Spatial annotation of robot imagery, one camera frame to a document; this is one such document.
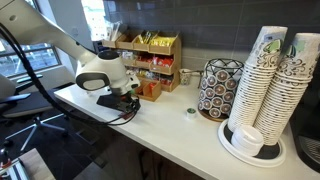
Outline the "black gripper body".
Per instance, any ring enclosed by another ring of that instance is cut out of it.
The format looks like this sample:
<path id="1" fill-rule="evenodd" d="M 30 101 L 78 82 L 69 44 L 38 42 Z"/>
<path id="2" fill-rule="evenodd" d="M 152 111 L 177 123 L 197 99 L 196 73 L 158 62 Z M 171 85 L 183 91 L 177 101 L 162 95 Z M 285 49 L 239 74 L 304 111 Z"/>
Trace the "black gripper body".
<path id="1" fill-rule="evenodd" d="M 139 98 L 133 99 L 130 93 L 115 96 L 115 107 L 122 112 L 138 111 L 140 109 Z"/>

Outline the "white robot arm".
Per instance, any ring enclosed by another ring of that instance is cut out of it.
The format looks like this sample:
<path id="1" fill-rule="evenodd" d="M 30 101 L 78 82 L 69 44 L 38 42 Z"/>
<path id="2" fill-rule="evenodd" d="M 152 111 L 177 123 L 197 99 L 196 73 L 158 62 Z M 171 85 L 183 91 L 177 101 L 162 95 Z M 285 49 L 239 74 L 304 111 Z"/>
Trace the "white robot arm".
<path id="1" fill-rule="evenodd" d="M 47 43 L 77 61 L 76 84 L 83 90 L 109 87 L 110 95 L 101 95 L 97 104 L 122 112 L 137 111 L 139 100 L 131 91 L 140 86 L 135 75 L 128 75 L 119 54 L 112 50 L 95 53 L 35 10 L 25 0 L 0 0 L 2 38 L 21 51 L 22 45 Z"/>

